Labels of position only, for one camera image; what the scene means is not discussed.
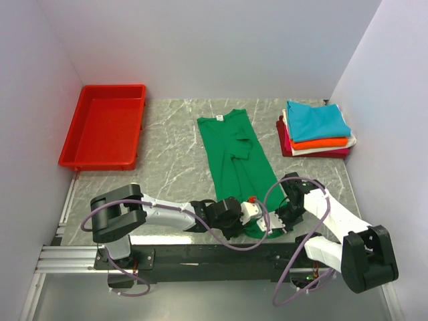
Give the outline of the green t shirt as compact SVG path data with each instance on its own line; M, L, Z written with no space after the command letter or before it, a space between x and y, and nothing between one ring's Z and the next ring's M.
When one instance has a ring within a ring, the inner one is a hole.
M218 200L264 200L278 180L246 110L197 119Z

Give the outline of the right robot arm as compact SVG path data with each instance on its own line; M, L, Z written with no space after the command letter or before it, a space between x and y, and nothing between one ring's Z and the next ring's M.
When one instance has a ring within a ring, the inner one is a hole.
M290 218L309 212L337 238L335 242L330 241L314 229L297 238L298 247L283 276L288 275L304 251L308 259L341 273L346 285L356 294L398 279L391 236L385 227L372 226L351 213L319 181L290 173L280 184L288 197L286 212Z

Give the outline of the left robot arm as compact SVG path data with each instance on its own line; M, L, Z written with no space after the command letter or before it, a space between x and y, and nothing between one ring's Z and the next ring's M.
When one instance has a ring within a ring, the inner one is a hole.
M90 208L93 242L103 244L115 263L132 259L129 234L145 223L191 233L218 229L231 239L250 221L245 205L234 197L173 203L142 193L134 183L93 198Z

